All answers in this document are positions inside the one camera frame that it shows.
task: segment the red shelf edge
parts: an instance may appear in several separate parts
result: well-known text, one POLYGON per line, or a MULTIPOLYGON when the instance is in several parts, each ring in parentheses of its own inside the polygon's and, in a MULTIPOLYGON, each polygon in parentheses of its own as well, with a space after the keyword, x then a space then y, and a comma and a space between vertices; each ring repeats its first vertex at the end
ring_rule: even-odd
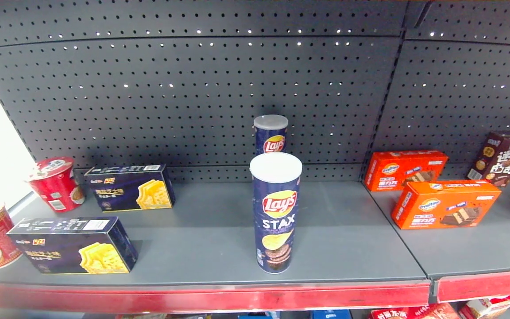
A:
POLYGON ((442 277, 437 281, 439 303, 510 295, 510 271, 442 277))
POLYGON ((300 285, 63 287, 0 284, 0 307, 187 313, 427 305, 430 280, 300 285))

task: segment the cracker box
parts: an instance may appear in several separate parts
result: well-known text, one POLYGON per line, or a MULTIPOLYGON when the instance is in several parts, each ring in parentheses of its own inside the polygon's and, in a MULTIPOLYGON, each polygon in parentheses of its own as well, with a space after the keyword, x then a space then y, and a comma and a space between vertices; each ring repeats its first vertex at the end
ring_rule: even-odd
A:
POLYGON ((172 208, 174 191, 166 165, 94 167, 85 180, 103 212, 172 208))
POLYGON ((498 187, 510 183, 510 131, 489 133, 467 178, 485 179, 498 187))
POLYGON ((23 218, 7 235, 43 274, 126 273, 138 256, 117 217, 23 218))
POLYGON ((460 319, 449 303, 434 303, 422 307, 395 307, 371 311, 369 319, 460 319))
POLYGON ((314 310, 310 319, 352 319, 352 314, 347 309, 314 310))
POLYGON ((499 194, 485 180, 409 182, 391 216, 402 230, 476 226, 499 194))
POLYGON ((402 190, 407 182, 437 180, 447 160, 440 151, 375 152, 364 183, 372 192, 402 190))
POLYGON ((460 309, 462 319, 491 319, 499 317, 510 307, 510 296, 474 299, 460 309))

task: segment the orange box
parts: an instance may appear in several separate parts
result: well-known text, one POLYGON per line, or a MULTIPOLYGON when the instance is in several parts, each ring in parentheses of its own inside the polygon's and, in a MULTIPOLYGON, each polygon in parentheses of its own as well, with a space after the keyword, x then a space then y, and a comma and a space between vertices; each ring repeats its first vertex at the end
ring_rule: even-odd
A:
POLYGON ((402 230, 477 226, 499 194, 485 180, 409 182, 391 216, 402 230))
POLYGON ((437 180, 447 160, 440 151, 375 152, 364 184, 378 192, 402 190, 409 181, 437 180))

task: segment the ovaltine logo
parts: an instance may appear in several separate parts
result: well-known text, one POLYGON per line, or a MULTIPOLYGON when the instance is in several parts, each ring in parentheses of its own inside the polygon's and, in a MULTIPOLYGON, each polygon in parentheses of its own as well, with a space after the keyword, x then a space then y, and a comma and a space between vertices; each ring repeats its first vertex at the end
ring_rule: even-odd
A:
POLYGON ((394 174, 398 170, 399 166, 396 163, 390 163, 385 166, 382 170, 383 174, 391 175, 394 174))
POLYGON ((431 210, 436 208, 436 206, 438 206, 439 203, 440 203, 440 200, 438 198, 429 198, 429 199, 423 201, 422 204, 420 204, 418 206, 418 208, 419 208, 419 210, 422 210, 423 212, 430 212, 431 210))
POLYGON ((295 191, 274 192, 263 198, 263 211, 271 218, 283 218, 291 212, 295 204, 295 191))
POLYGON ((263 152, 280 152, 285 147, 285 137, 282 135, 275 135, 269 137, 263 144, 263 152))

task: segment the lay's stax can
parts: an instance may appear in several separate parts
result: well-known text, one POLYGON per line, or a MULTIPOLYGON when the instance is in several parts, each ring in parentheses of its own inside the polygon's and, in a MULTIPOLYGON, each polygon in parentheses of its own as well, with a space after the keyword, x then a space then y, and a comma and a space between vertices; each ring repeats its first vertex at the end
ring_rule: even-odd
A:
POLYGON ((255 126, 255 155, 284 152, 289 120, 281 115, 261 115, 253 121, 255 126))
POLYGON ((278 274, 291 261, 302 162, 289 153, 265 153, 251 160, 249 170, 257 263, 264 271, 278 274))

